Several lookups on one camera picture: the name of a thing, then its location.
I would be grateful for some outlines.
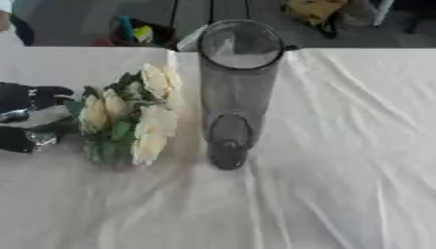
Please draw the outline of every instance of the white tablecloth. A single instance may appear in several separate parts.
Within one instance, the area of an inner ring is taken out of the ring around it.
[[[0,81],[76,90],[144,62],[169,65],[187,101],[176,138],[149,168],[98,170],[74,138],[32,156],[0,153],[0,248],[436,247],[436,51],[288,53],[264,134],[231,172],[204,153],[195,54],[0,54]]]

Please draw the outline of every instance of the cream rose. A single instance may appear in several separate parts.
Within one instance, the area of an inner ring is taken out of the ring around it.
[[[108,123],[104,101],[93,94],[89,95],[80,113],[79,122],[82,132],[87,134],[94,134],[103,129]]]
[[[128,115],[127,104],[117,95],[117,93],[113,89],[107,89],[103,93],[103,97],[106,110],[112,124]]]

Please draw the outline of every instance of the green leaf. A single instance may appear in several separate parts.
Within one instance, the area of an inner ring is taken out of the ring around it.
[[[131,125],[129,123],[127,123],[127,122],[124,122],[124,121],[117,122],[112,127],[112,137],[111,137],[111,140],[112,141],[118,141],[121,138],[123,138],[123,136],[125,136],[125,134],[128,132],[130,127],[131,127]]]
[[[129,131],[126,135],[118,142],[118,152],[120,156],[128,157],[131,153],[131,145],[134,140],[134,131]]]
[[[113,142],[101,143],[101,157],[105,162],[113,162],[117,157],[117,145]]]
[[[65,101],[65,107],[71,116],[75,119],[79,119],[80,113],[82,112],[82,109],[84,109],[85,104],[77,101]]]
[[[129,73],[125,73],[125,74],[121,77],[121,79],[120,79],[120,81],[119,81],[119,84],[125,86],[125,85],[130,84],[132,81],[133,81],[133,75],[131,75],[131,74],[129,74]]]
[[[87,159],[95,164],[102,164],[101,145],[98,142],[87,142],[85,144],[85,155]]]
[[[84,94],[82,95],[82,101],[85,102],[85,100],[87,100],[87,98],[88,98],[90,95],[94,95],[96,98],[99,98],[99,96],[98,96],[98,91],[97,91],[95,88],[90,87],[90,86],[86,86],[86,87],[85,87]]]

